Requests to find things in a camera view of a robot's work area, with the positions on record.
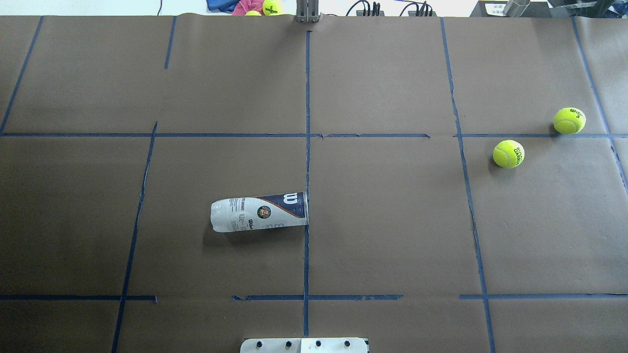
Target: blue cloth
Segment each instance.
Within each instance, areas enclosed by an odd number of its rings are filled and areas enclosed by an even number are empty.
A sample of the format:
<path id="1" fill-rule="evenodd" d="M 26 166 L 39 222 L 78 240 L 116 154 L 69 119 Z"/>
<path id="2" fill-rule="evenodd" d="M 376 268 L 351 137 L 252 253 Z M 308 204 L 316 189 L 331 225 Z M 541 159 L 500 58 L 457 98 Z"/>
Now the blue cloth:
<path id="1" fill-rule="evenodd" d="M 207 8 L 209 11 L 233 12 L 236 9 L 237 2 L 238 0 L 207 0 Z"/>
<path id="2" fill-rule="evenodd" d="M 602 18 L 621 18 L 622 15 L 620 14 L 616 14 L 613 11 L 606 11 L 604 14 L 602 14 Z"/>
<path id="3" fill-rule="evenodd" d="M 623 4 L 614 4 L 613 8 L 615 9 L 615 11 L 617 11 L 617 13 L 619 13 L 621 16 L 624 16 L 625 14 L 628 13 L 628 3 L 623 3 Z"/>

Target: crushed tennis ball can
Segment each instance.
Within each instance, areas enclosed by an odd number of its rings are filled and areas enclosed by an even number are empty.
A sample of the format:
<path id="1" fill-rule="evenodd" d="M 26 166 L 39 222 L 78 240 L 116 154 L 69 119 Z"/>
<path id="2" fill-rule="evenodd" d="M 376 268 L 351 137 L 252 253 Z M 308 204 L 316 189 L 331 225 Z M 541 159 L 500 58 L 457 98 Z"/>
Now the crushed tennis ball can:
<path id="1" fill-rule="evenodd" d="M 211 222 L 220 233 L 307 225 L 308 199 L 303 192 L 227 198 L 212 204 Z"/>

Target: floor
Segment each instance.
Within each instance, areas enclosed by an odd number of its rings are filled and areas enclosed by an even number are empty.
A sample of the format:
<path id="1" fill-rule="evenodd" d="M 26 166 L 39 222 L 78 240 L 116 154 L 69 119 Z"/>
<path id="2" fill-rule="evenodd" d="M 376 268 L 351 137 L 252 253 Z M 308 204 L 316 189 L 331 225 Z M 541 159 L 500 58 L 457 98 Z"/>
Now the floor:
<path id="1" fill-rule="evenodd" d="M 0 27 L 1 351 L 628 350 L 627 22 Z M 557 136 L 566 106 L 587 125 Z M 211 228 L 302 190 L 307 227 Z"/>

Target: wire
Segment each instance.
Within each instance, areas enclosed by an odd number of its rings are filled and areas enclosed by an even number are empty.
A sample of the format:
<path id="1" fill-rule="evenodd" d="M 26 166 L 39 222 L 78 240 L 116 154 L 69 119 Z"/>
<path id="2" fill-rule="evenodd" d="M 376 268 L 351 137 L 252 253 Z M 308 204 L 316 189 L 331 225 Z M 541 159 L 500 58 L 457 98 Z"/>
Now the wire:
<path id="1" fill-rule="evenodd" d="M 403 16 L 403 13 L 406 12 L 406 9 L 409 8 L 410 6 L 415 5 L 416 6 L 416 12 L 419 12 L 419 3 L 409 3 L 406 5 L 405 8 L 403 8 L 403 10 L 401 10 L 401 13 L 399 14 L 399 17 Z"/>
<path id="2" fill-rule="evenodd" d="M 416 6 L 416 11 L 414 12 L 414 16 L 415 17 L 431 17 L 434 13 L 434 10 L 432 9 L 432 7 L 427 3 L 427 1 L 423 2 L 423 3 L 418 3 L 416 1 L 410 1 L 410 0 L 395 0 L 395 1 L 401 1 L 404 3 L 409 3 L 406 5 L 405 8 L 403 8 L 403 10 L 401 10 L 401 13 L 399 14 L 399 17 L 403 16 L 403 13 L 406 11 L 406 9 L 412 5 Z"/>
<path id="3" fill-rule="evenodd" d="M 362 5 L 364 6 L 364 16 L 367 16 L 367 13 L 371 13 L 371 4 L 369 4 L 368 1 L 366 0 L 358 0 L 355 2 L 355 4 L 351 5 L 351 7 L 349 8 L 349 11 L 347 11 L 347 14 L 345 16 L 348 16 L 351 13 L 351 10 L 353 10 L 353 8 L 355 7 L 355 5 L 358 5 L 359 3 L 362 3 Z"/>
<path id="4" fill-rule="evenodd" d="M 371 16 L 379 16 L 379 8 L 382 7 L 381 3 L 376 3 L 373 1 L 373 11 L 371 12 Z"/>

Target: tennis ball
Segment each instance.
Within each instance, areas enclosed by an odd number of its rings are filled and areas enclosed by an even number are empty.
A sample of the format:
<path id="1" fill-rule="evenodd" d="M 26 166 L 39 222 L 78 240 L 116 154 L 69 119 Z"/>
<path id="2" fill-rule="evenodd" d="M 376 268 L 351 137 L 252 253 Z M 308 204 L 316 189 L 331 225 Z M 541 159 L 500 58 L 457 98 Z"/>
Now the tennis ball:
<path id="1" fill-rule="evenodd" d="M 561 134 L 579 133 L 586 122 L 585 113 L 576 108 L 563 108 L 554 116 L 554 128 Z"/>
<path id="2" fill-rule="evenodd" d="M 262 5 L 265 15 L 283 14 L 283 4 L 281 0 L 265 0 Z"/>
<path id="3" fill-rule="evenodd" d="M 511 139 L 504 140 L 493 149 L 493 160 L 497 165 L 504 168 L 514 168 L 523 162 L 526 153 L 523 146 Z"/>

